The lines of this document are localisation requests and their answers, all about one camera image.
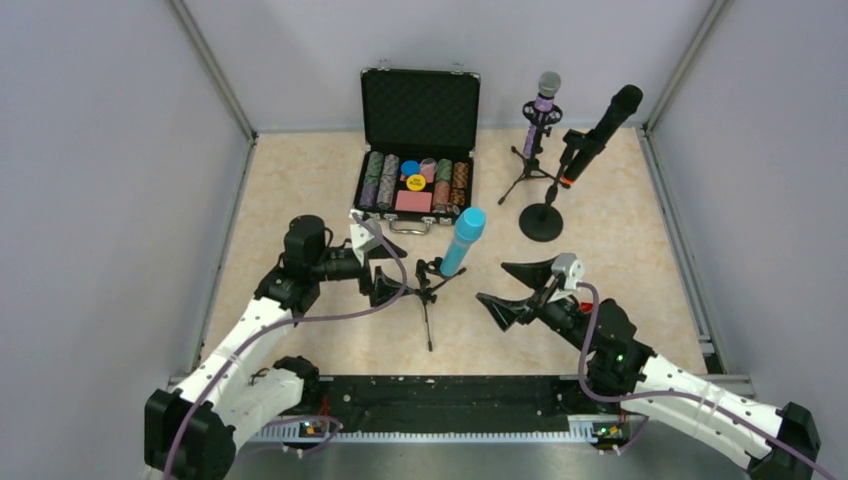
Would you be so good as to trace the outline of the teal microphone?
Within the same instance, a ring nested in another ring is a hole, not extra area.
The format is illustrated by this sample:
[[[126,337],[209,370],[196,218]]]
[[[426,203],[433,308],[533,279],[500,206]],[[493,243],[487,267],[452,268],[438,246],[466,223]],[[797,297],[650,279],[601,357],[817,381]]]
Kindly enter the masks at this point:
[[[454,225],[453,238],[439,267],[441,275],[456,275],[470,247],[477,242],[486,226],[486,214],[478,207],[463,211]]]

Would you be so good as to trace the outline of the round base clamp stand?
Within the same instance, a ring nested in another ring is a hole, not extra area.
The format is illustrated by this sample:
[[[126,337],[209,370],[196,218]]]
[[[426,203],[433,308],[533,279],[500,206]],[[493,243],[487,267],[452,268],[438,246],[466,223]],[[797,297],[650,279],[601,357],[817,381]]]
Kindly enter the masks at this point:
[[[566,146],[559,160],[559,168],[553,184],[548,188],[543,203],[526,207],[519,217],[522,233],[535,242],[550,242],[557,239],[564,228],[561,213],[553,203],[564,183],[570,188],[589,163],[605,148],[595,129],[586,133],[569,130],[563,138]]]

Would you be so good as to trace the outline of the purple glitter microphone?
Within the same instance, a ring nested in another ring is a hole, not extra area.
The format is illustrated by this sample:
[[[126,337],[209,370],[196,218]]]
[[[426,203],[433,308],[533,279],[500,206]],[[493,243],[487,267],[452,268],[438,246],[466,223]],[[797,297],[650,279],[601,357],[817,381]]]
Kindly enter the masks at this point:
[[[542,135],[550,130],[550,126],[558,123],[561,112],[554,104],[556,93],[561,87],[561,77],[553,71],[544,72],[538,82],[538,93],[533,103],[523,107],[523,114],[530,122],[526,135],[523,154],[531,158],[539,153]]]

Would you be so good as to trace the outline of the shock mount tripod stand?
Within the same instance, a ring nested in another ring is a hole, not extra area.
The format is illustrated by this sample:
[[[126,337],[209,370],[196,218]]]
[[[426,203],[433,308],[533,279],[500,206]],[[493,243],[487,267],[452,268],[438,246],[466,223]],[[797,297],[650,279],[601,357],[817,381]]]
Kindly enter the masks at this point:
[[[522,161],[522,172],[499,198],[502,205],[514,188],[521,182],[536,179],[553,179],[554,176],[540,167],[538,156],[543,152],[542,139],[549,137],[554,125],[562,119],[562,110],[555,104],[553,94],[539,93],[532,102],[522,107],[523,116],[529,121],[525,144],[521,151],[512,146],[511,152]]]

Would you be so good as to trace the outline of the black microphone orange end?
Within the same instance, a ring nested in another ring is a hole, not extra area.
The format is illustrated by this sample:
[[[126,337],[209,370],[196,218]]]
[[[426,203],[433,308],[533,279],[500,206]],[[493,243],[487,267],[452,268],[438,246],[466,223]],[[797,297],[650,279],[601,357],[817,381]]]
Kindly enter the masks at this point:
[[[558,175],[570,188],[588,165],[606,147],[610,138],[639,108],[643,91],[632,84],[623,86],[610,100],[610,104],[597,125],[586,133],[570,130],[563,138],[566,148],[561,156]]]

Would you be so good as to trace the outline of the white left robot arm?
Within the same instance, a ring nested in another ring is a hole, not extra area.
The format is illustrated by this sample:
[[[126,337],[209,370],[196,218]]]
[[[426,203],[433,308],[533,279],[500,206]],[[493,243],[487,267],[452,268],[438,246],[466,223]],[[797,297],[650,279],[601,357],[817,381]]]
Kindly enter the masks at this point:
[[[233,328],[193,372],[173,389],[154,391],[144,408],[143,457],[165,479],[223,479],[241,448],[279,414],[304,399],[314,366],[285,357],[257,373],[271,350],[307,314],[327,281],[354,280],[374,292],[370,263],[407,253],[388,240],[379,222],[357,210],[350,235],[332,246],[322,218],[294,218],[283,251],[262,278]]]

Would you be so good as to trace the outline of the small black tripod stand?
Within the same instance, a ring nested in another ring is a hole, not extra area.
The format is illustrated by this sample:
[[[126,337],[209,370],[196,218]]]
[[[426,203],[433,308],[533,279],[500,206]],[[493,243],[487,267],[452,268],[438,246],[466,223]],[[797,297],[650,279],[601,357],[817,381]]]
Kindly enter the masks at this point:
[[[429,352],[434,351],[429,306],[436,303],[438,299],[437,292],[442,287],[467,271],[466,267],[460,267],[456,273],[446,275],[441,271],[442,263],[442,257],[435,257],[429,261],[418,259],[415,266],[415,279],[418,282],[418,286],[415,288],[407,286],[403,289],[404,296],[411,295],[416,297],[422,306],[424,331],[426,335],[427,350]]]

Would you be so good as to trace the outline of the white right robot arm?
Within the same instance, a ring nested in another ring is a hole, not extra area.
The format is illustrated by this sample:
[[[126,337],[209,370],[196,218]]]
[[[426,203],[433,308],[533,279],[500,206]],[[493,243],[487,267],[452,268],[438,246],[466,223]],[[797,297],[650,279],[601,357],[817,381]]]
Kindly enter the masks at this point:
[[[821,439],[808,409],[733,393],[636,340],[637,328],[625,310],[584,281],[585,266],[576,255],[501,267],[531,295],[507,300],[479,293],[477,301],[503,331],[540,321],[577,348],[577,381],[591,400],[686,434],[751,479],[831,478],[817,461]]]

